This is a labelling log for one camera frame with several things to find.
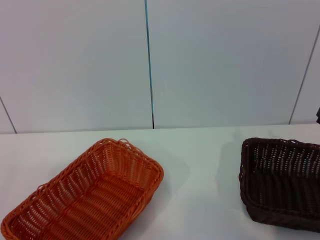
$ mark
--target white table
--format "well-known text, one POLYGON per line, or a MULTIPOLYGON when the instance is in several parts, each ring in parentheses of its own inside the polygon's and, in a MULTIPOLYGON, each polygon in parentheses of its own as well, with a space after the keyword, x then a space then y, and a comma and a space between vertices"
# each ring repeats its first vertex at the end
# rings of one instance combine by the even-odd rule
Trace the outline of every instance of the white table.
POLYGON ((164 169, 130 240, 313 240, 320 233, 253 222, 240 199, 241 144, 251 137, 320 144, 320 125, 0 135, 0 219, 103 138, 126 138, 164 169))

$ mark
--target basket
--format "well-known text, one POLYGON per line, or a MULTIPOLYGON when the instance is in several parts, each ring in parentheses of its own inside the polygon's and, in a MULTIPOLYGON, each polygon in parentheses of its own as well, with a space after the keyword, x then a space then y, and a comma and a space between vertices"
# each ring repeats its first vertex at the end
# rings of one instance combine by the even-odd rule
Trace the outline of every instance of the basket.
POLYGON ((320 145, 247 139, 239 181, 253 221, 320 233, 320 145))
POLYGON ((5 239, 117 239, 164 177, 156 161, 121 140, 98 141, 39 186, 2 221, 5 239))

